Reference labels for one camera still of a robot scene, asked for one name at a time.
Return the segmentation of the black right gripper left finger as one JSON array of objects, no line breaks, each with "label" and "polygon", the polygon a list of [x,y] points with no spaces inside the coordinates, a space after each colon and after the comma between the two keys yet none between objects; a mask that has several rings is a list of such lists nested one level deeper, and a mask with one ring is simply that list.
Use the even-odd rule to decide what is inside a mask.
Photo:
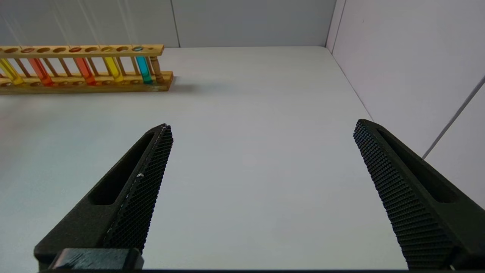
[{"label": "black right gripper left finger", "polygon": [[65,248],[144,249],[173,145],[171,126],[148,130],[34,248],[46,270]]}]

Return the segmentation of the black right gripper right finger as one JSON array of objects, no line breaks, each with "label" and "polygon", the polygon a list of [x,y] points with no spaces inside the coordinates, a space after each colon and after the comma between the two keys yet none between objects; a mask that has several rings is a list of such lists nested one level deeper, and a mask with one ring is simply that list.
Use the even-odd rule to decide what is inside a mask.
[{"label": "black right gripper right finger", "polygon": [[483,271],[485,212],[383,126],[359,119],[354,141],[411,271]]}]

